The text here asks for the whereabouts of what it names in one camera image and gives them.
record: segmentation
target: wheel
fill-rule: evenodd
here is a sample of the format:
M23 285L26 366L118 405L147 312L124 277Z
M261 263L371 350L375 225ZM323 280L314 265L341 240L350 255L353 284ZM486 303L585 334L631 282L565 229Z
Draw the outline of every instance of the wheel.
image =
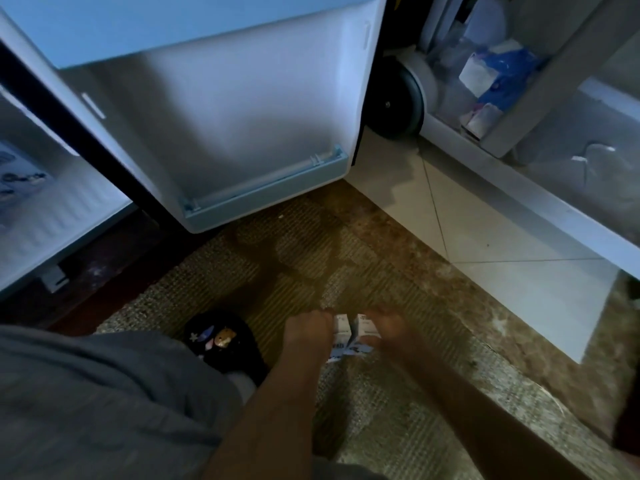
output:
M371 71L365 97L364 123L388 139L417 134L424 103L420 87L395 57L385 57Z

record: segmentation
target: black shoe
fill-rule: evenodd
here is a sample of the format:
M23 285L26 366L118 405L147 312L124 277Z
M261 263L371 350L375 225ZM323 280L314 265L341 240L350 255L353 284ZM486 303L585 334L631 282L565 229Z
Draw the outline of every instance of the black shoe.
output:
M249 325L231 312L210 310L194 316L184 327L184 343L215 370L244 372L256 387L269 373Z

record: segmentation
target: white tile floor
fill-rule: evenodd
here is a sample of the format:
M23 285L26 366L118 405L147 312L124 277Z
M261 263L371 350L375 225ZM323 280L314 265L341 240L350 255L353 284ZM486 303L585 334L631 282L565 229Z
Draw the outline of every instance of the white tile floor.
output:
M368 128L347 181L580 362L618 268L418 138Z

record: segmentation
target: hand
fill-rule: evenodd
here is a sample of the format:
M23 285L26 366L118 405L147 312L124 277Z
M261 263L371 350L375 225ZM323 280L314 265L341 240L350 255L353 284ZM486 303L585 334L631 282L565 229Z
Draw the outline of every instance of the hand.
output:
M364 311L378 329L377 337L362 337L360 341L388 355L401 365L413 358L430 354L429 347L419 331L398 312L385 305L378 305Z
M287 320L284 327L284 348L299 348L304 353L318 355L326 362L333 346L333 311L314 310Z

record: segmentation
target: pants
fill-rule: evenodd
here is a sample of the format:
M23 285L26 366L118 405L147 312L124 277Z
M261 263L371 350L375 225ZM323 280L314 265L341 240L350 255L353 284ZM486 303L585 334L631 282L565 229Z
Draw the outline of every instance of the pants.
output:
M231 381L158 332L0 326L1 478L198 478L242 406ZM313 477L384 478L319 458Z

